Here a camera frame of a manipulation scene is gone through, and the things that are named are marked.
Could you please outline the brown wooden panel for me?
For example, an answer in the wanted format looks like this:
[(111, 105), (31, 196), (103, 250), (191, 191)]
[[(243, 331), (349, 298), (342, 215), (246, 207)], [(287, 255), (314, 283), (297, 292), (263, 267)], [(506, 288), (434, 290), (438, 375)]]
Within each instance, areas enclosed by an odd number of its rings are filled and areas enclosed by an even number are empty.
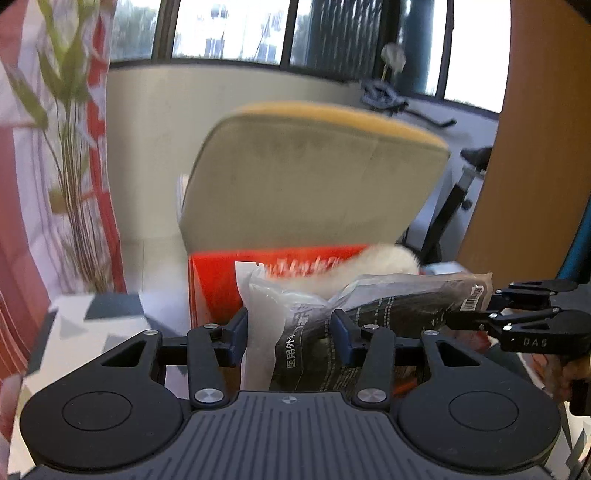
[(590, 25), (565, 1), (514, 1), (504, 107), (457, 259), (512, 281), (555, 277), (590, 195)]

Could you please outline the beige chair backrest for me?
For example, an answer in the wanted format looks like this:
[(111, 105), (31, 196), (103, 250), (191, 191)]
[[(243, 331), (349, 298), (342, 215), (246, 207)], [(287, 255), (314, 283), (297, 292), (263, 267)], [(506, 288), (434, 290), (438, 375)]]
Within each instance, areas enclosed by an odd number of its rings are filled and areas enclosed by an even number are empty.
[(188, 253), (393, 243), (449, 157), (441, 137), (367, 110), (249, 104), (205, 137), (179, 230)]

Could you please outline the white fluffy plush cloth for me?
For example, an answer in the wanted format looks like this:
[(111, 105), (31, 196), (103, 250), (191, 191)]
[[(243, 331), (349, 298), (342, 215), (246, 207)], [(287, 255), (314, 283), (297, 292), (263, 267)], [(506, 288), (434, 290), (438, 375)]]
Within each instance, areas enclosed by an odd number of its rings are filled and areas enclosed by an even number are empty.
[(329, 299), (353, 283), (356, 278), (365, 275), (418, 275), (419, 272), (420, 262), (410, 249), (401, 245), (376, 244), (325, 272), (280, 279), (277, 282), (286, 290)]

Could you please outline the red strawberry cardboard box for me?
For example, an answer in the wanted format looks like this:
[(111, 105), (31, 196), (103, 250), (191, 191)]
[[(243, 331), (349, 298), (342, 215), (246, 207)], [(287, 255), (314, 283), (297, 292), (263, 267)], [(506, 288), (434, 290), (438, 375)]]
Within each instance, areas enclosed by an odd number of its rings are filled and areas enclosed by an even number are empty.
[(353, 392), (360, 368), (332, 342), (332, 312), (399, 337), (450, 334), (444, 315), (486, 307), (493, 276), (455, 262), (423, 269), (394, 244), (194, 253), (189, 259), (192, 323), (222, 324), (249, 311), (239, 386), (254, 391)]

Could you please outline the clear medical mask packet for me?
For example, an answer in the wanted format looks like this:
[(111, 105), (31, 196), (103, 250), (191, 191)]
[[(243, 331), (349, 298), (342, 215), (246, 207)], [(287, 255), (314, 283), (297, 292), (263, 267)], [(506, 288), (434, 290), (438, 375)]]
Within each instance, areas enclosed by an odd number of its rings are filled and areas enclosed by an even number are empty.
[(317, 278), (273, 278), (239, 262), (236, 284), (249, 313), (242, 388), (252, 391), (351, 392), (369, 337), (363, 327), (418, 339), (447, 331), (448, 313), (490, 302), (493, 276), (457, 270), (439, 275), (363, 275), (322, 298)]

